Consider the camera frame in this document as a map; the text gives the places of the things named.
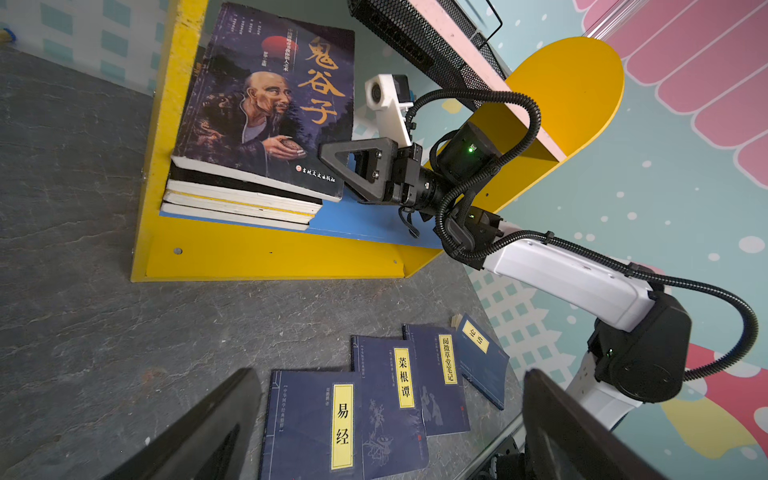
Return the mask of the dark portrait cover book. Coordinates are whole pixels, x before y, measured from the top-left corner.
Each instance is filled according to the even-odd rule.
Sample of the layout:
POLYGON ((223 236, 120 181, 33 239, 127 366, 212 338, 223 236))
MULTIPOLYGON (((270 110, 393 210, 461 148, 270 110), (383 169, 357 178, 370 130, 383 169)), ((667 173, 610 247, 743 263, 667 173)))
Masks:
POLYGON ((221 6, 191 89, 175 166, 338 202, 323 143, 352 137, 355 34, 221 6))

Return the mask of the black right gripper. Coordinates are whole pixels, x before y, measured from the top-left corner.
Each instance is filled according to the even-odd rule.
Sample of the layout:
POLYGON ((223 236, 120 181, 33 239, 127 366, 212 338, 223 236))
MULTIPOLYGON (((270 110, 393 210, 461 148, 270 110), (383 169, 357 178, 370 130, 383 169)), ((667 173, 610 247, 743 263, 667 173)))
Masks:
POLYGON ((327 142, 319 159, 357 197, 359 203, 417 207, 423 193, 419 144, 399 147, 388 138, 327 142))

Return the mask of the navy book floral cover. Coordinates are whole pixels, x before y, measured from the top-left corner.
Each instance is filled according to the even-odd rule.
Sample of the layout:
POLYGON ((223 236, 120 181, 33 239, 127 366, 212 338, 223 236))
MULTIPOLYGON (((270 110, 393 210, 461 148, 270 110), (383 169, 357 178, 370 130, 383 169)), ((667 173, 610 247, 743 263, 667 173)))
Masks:
POLYGON ((354 370, 360 374, 364 477, 426 468, 429 450, 413 342, 354 335, 352 351, 354 370))

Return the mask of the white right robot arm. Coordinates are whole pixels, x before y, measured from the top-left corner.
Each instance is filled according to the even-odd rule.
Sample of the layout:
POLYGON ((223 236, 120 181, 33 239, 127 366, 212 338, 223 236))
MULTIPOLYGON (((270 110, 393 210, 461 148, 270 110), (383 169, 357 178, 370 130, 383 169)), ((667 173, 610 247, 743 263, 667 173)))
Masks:
POLYGON ((594 331, 567 391, 604 427, 615 427, 644 403, 674 398, 685 382, 724 371, 751 350, 758 319, 737 295, 622 263, 549 232, 508 229, 499 216, 476 207, 480 190, 533 145, 541 112, 517 92, 441 89, 394 106, 402 132, 412 131, 424 105, 450 98, 518 106, 528 115, 528 127, 510 150, 500 152, 479 127, 466 123, 438 142, 431 168, 420 164, 418 144, 389 137, 324 143, 319 158, 362 203, 395 205, 404 215, 433 221, 445 252, 458 262, 519 280, 592 314, 594 331), (743 331, 730 351, 687 367, 692 321, 670 294, 674 287, 718 298, 739 312, 743 331))

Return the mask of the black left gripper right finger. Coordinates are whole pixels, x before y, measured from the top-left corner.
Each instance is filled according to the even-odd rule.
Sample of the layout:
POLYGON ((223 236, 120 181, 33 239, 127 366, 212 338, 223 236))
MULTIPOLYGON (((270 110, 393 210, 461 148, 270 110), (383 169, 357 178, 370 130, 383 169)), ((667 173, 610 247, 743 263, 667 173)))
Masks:
POLYGON ((524 377, 527 479, 662 479, 538 369, 524 377))

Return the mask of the black wolf cover book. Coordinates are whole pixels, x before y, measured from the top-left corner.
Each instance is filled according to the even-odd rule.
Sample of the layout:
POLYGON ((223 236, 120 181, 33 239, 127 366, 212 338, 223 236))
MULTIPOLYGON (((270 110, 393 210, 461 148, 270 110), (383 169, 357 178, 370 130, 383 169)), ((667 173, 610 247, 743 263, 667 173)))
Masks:
POLYGON ((248 225, 264 228, 276 228, 292 231, 306 231, 308 224, 289 222, 283 220, 273 220, 261 217, 252 217, 247 215, 238 215, 213 210, 206 210, 194 207, 163 203, 160 207, 160 215, 173 218, 196 219, 201 221, 211 221, 214 223, 248 225))

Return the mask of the black antler cover book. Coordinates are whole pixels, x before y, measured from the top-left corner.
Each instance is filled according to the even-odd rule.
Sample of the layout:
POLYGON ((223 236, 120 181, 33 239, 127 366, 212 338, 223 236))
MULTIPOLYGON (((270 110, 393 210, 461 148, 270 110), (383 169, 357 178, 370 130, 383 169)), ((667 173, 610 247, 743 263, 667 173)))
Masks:
POLYGON ((169 190, 183 194, 308 215, 316 215, 323 206, 321 200, 306 195, 194 170, 186 170, 177 167, 175 164, 171 164, 166 187, 169 190))

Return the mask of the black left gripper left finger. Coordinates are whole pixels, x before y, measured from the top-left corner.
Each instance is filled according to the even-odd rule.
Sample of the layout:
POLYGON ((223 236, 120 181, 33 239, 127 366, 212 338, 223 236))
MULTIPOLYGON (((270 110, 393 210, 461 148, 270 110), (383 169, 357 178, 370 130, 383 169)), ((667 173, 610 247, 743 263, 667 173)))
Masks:
POLYGON ((238 479, 261 399, 240 368, 107 479, 238 479))

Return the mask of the yellow cartoon cover book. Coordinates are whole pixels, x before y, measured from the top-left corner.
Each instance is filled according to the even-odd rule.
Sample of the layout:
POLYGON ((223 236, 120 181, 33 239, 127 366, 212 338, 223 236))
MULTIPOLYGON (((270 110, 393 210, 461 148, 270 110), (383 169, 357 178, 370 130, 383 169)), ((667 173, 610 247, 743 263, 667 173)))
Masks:
POLYGON ((250 205, 241 202, 218 200, 175 191, 166 192, 163 200, 175 205, 201 208, 230 214, 247 215, 273 220, 309 224, 315 218, 314 213, 297 212, 276 207, 250 205))

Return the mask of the navy book yellow label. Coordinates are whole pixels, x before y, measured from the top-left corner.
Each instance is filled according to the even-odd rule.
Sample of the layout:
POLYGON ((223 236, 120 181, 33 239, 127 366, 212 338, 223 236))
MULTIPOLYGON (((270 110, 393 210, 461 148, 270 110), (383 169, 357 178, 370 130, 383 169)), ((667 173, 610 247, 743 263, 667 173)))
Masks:
POLYGON ((361 419, 359 374, 273 371, 259 477, 362 479, 361 419))

